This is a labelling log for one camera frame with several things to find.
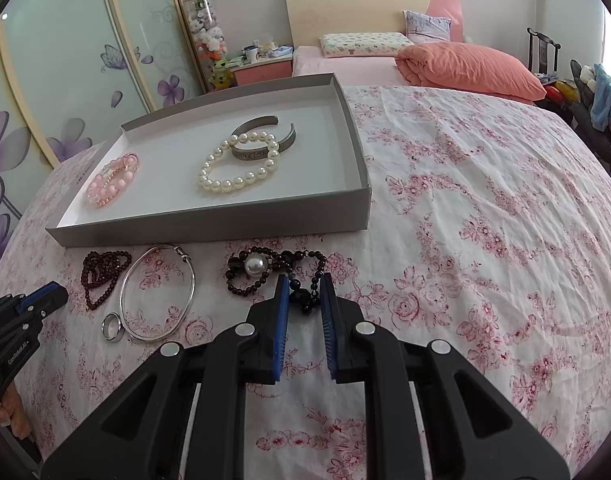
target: black pendant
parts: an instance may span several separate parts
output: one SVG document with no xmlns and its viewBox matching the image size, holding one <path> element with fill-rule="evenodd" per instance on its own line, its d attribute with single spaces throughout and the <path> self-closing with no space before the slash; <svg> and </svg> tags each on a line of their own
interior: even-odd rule
<svg viewBox="0 0 611 480">
<path fill-rule="evenodd" d="M 290 294 L 290 302 L 298 303 L 300 305 L 307 305 L 310 303 L 312 295 L 305 288 L 299 288 Z"/>
</svg>

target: floral bedsheet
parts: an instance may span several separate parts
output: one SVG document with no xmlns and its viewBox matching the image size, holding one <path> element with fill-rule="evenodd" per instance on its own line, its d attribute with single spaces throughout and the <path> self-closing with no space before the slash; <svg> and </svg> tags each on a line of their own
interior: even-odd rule
<svg viewBox="0 0 611 480">
<path fill-rule="evenodd" d="M 610 178 L 536 107 L 427 88 L 346 94 L 373 185 L 369 229 L 186 244 L 198 289 L 171 339 L 208 342 L 272 293 L 224 290 L 233 252 L 315 248 L 330 255 L 339 294 L 401 339 L 450 341 L 579 470 L 611 429 Z M 0 263 L 0 296 L 49 280 L 70 293 L 16 380 L 45 456 L 158 346 L 103 341 L 116 294 L 88 312 L 79 283 L 88 250 L 63 249 L 44 230 L 93 150 L 54 171 Z M 153 265 L 167 279 L 172 264 Z M 170 321 L 177 315 L 170 307 Z M 330 381 L 319 315 L 291 315 L 282 380 L 249 384 L 246 413 L 250 478 L 365 478 L 362 387 Z"/>
</svg>

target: pearl bracelet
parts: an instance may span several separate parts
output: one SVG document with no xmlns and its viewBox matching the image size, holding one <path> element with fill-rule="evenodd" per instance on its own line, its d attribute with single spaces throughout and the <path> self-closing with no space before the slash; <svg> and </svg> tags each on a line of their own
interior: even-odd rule
<svg viewBox="0 0 611 480">
<path fill-rule="evenodd" d="M 223 156 L 223 153 L 235 146 L 238 142 L 246 144 L 247 142 L 265 142 L 268 145 L 268 158 L 263 163 L 263 166 L 256 168 L 254 171 L 248 171 L 243 176 L 237 176 L 232 180 L 227 179 L 223 182 L 220 180 L 211 180 L 209 175 L 212 171 L 214 163 Z M 235 189 L 243 189 L 246 186 L 251 186 L 255 182 L 265 180 L 269 173 L 273 173 L 278 168 L 279 160 L 278 142 L 276 137 L 266 132 L 251 134 L 240 134 L 240 136 L 232 135 L 229 139 L 221 141 L 221 144 L 212 150 L 212 153 L 205 157 L 205 162 L 198 172 L 197 184 L 207 191 L 215 193 L 229 193 Z"/>
<path fill-rule="evenodd" d="M 138 169 L 136 153 L 127 153 L 103 166 L 86 191 L 90 203 L 103 207 L 111 202 L 134 179 Z"/>
</svg>

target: patterned pillow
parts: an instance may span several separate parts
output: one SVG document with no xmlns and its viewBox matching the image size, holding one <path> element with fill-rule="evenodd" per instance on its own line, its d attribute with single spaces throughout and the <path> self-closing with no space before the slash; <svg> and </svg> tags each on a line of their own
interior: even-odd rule
<svg viewBox="0 0 611 480">
<path fill-rule="evenodd" d="M 450 18 L 434 18 L 427 14 L 404 10 L 405 36 L 413 43 L 450 41 Z"/>
<path fill-rule="evenodd" d="M 321 38 L 324 57 L 389 56 L 412 44 L 400 32 L 352 32 Z"/>
</svg>

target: silver bangle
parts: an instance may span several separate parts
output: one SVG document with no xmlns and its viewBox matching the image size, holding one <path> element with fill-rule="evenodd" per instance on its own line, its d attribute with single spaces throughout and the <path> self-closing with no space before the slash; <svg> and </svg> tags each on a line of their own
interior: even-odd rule
<svg viewBox="0 0 611 480">
<path fill-rule="evenodd" d="M 186 264 L 188 264 L 188 267 L 189 267 L 189 270 L 190 270 L 190 275 L 191 275 L 191 283 L 190 283 L 190 289 L 189 289 L 188 303 L 186 304 L 185 308 L 181 311 L 180 317 L 178 318 L 178 320 L 176 321 L 176 323 L 174 324 L 174 326 L 172 327 L 172 329 L 170 331 L 168 331 L 165 334 L 159 335 L 159 336 L 146 337 L 146 336 L 142 336 L 142 335 L 136 333 L 134 330 L 132 330 L 129 327 L 127 322 L 125 322 L 125 312 L 124 312 L 125 285 L 127 285 L 127 280 L 130 279 L 130 276 L 132 275 L 132 273 L 134 272 L 134 270 L 136 269 L 138 264 L 141 262 L 141 260 L 143 260 L 148 254 L 152 253 L 153 251 L 157 251 L 157 250 L 160 250 L 160 249 L 172 249 L 172 250 L 174 250 L 175 253 L 178 254 L 178 256 L 180 256 L 181 259 Z M 178 329 L 178 327 L 180 327 L 181 323 L 183 323 L 183 321 L 186 319 L 186 316 L 188 315 L 188 312 L 189 312 L 189 308 L 192 305 L 192 300 L 194 299 L 194 288 L 195 288 L 195 285 L 196 285 L 196 274 L 194 273 L 194 266 L 192 265 L 192 258 L 189 257 L 189 255 L 188 255 L 188 253 L 186 253 L 186 251 L 184 251 L 178 245 L 171 245 L 171 244 L 161 244 L 161 245 L 157 245 L 157 246 L 151 247 L 150 249 L 145 251 L 143 254 L 141 254 L 141 256 L 139 256 L 137 258 L 137 260 L 132 264 L 132 266 L 129 269 L 127 269 L 127 272 L 125 273 L 125 278 L 123 278 L 123 282 L 121 283 L 121 294 L 118 297 L 118 309 L 119 309 L 120 320 L 121 320 L 121 323 L 123 325 L 123 328 L 130 335 L 130 337 L 132 337 L 134 339 L 137 339 L 139 341 L 144 341 L 146 343 L 152 343 L 152 342 L 155 342 L 155 341 L 160 341 L 161 339 L 165 339 L 165 338 L 169 337 L 174 332 L 176 332 L 176 329 Z"/>
<path fill-rule="evenodd" d="M 258 129 L 261 126 L 269 126 L 270 124 L 278 124 L 278 117 L 276 115 L 267 115 L 263 117 L 257 117 L 256 119 L 251 119 L 246 123 L 243 123 L 241 126 L 236 128 L 232 132 L 233 135 L 237 137 L 240 134 L 244 134 L 249 132 L 250 130 Z M 278 152 L 284 152 L 287 150 L 292 144 L 294 144 L 294 140 L 296 139 L 296 130 L 294 129 L 294 123 L 290 124 L 290 131 L 284 139 L 278 140 Z M 266 147 L 263 148 L 253 148 L 251 150 L 244 150 L 242 148 L 238 148 L 237 146 L 232 147 L 232 154 L 238 158 L 239 160 L 261 160 L 262 158 L 266 158 L 268 156 L 268 149 Z"/>
<path fill-rule="evenodd" d="M 118 330 L 116 331 L 116 334 L 114 334 L 113 336 L 109 335 L 109 326 L 112 323 L 112 320 L 116 320 L 116 322 L 118 323 Z M 101 333 L 103 334 L 103 337 L 105 338 L 105 340 L 112 342 L 112 343 L 117 343 L 121 341 L 121 338 L 123 337 L 124 332 L 125 332 L 125 328 L 123 326 L 123 323 L 121 323 L 121 317 L 119 316 L 119 314 L 115 312 L 110 312 L 105 317 L 105 319 L 103 320 L 103 324 L 101 325 Z"/>
</svg>

